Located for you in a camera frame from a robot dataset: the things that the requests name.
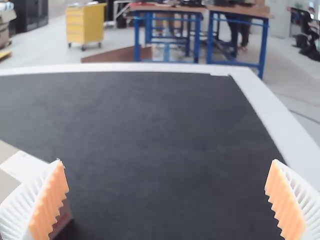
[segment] shoe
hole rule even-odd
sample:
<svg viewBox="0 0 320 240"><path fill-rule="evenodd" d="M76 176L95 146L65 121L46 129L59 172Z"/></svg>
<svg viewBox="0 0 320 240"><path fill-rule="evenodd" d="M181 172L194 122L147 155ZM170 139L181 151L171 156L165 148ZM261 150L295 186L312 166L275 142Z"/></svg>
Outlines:
<svg viewBox="0 0 320 240"><path fill-rule="evenodd" d="M248 49L245 46L238 46L238 52L239 53L246 53L246 52L248 52Z"/></svg>

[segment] table leg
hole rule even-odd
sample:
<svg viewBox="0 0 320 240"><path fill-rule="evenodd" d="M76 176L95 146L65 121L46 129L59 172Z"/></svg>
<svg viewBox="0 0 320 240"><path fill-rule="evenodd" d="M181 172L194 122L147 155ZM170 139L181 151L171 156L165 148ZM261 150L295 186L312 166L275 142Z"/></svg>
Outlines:
<svg viewBox="0 0 320 240"><path fill-rule="evenodd" d="M187 14L187 24L186 24L186 44L185 44L185 56L190 56L190 32L191 32L191 13Z"/></svg>
<svg viewBox="0 0 320 240"><path fill-rule="evenodd" d="M146 47L147 44L149 43L149 12L144 13L144 46Z"/></svg>
<svg viewBox="0 0 320 240"><path fill-rule="evenodd" d="M185 15L184 14L181 14L181 26L180 26L180 38L183 37L184 35L184 22L183 19L184 19Z"/></svg>
<svg viewBox="0 0 320 240"><path fill-rule="evenodd" d="M153 19L154 19L154 13L150 12L149 15L149 41L152 41L152 38L154 36L154 28L153 28Z"/></svg>
<svg viewBox="0 0 320 240"><path fill-rule="evenodd" d="M139 45L139 33L140 33L140 12L134 12L134 61L140 62L140 45Z"/></svg>
<svg viewBox="0 0 320 240"><path fill-rule="evenodd" d="M215 35L215 39L219 40L219 33L220 33L220 13L217 14L217 23L216 23L216 35Z"/></svg>
<svg viewBox="0 0 320 240"><path fill-rule="evenodd" d="M206 53L206 64L212 63L212 45L213 45L213 34L214 34L214 12L209 11L209 27L208 27L208 39L207 39L207 53Z"/></svg>
<svg viewBox="0 0 320 240"><path fill-rule="evenodd" d="M269 28L269 19L265 18L263 20L262 27L262 41L261 41L261 51L259 58L259 78L262 80L264 76L265 63L266 63L266 52L267 52L267 39L268 39L268 28Z"/></svg>
<svg viewBox="0 0 320 240"><path fill-rule="evenodd" d="M201 15L197 13L195 15L195 34L194 34L194 55L193 62L195 64L199 63L200 54L200 28L201 28Z"/></svg>
<svg viewBox="0 0 320 240"><path fill-rule="evenodd" d="M117 28L117 12L118 12L118 3L115 1L113 2L113 21L114 21L113 28L114 29Z"/></svg>

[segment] dark pants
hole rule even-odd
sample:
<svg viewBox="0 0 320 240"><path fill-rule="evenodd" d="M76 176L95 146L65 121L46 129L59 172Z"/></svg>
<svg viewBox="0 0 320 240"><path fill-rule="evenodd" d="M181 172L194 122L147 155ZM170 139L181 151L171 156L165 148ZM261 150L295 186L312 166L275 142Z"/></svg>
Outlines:
<svg viewBox="0 0 320 240"><path fill-rule="evenodd" d="M252 22L252 18L250 18L250 17L243 17L241 20L243 22L248 22L248 23ZM240 24L239 30L240 30L241 38L242 38L241 47L246 47L249 43L250 27L251 27L250 24L244 24L244 23Z"/></svg>
<svg viewBox="0 0 320 240"><path fill-rule="evenodd" d="M238 52L238 33L239 33L239 23L238 22L230 22L231 21L238 21L239 17L235 15L226 14L225 18L228 20L228 25L231 32L231 46L233 47L233 51L230 54L236 58Z"/></svg>

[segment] person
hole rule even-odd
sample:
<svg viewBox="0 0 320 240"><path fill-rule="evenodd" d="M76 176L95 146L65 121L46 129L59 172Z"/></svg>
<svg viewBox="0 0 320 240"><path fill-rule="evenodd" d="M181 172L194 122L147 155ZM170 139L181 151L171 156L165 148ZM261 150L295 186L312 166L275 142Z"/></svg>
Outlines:
<svg viewBox="0 0 320 240"><path fill-rule="evenodd" d="M311 27L314 27L316 29L319 28L319 26L313 23L311 14L315 14L315 9L313 7L309 7L308 11L304 11L301 17L301 32L303 32L307 36L311 36L309 44L301 48L301 50L299 51L300 54L305 56L308 56L314 51L317 51L315 41L319 38L319 34L311 29Z"/></svg>
<svg viewBox="0 0 320 240"><path fill-rule="evenodd" d="M316 29L319 28L319 26L315 25L313 23L313 19L311 18L311 14L315 14L315 9L313 7L309 7L308 11L305 11L301 18L301 31L311 36L311 39L309 40L310 44L314 44L315 41L319 38L319 34L311 29L311 27L315 27Z"/></svg>
<svg viewBox="0 0 320 240"><path fill-rule="evenodd" d="M231 32L231 50L230 55L234 58L237 57L237 48L238 48L238 34L239 34L239 23L235 21L239 21L240 18L234 14L225 14L225 18L227 19L227 23Z"/></svg>
<svg viewBox="0 0 320 240"><path fill-rule="evenodd" d="M241 18L241 21L251 23L252 18L248 16L244 16ZM245 24L245 23L240 24L239 31L241 34L241 43L240 43L240 46L238 47L238 51L240 52L248 51L247 46L249 43L250 28L251 28L250 24Z"/></svg>

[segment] black carpet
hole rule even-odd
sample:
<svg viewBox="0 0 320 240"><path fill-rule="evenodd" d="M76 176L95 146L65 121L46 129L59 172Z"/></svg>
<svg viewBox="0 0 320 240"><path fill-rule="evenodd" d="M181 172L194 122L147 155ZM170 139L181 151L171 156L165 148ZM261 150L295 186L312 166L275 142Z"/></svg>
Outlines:
<svg viewBox="0 0 320 240"><path fill-rule="evenodd" d="M282 157L231 77L1 77L0 139L64 162L60 240L282 239L264 194Z"/></svg>

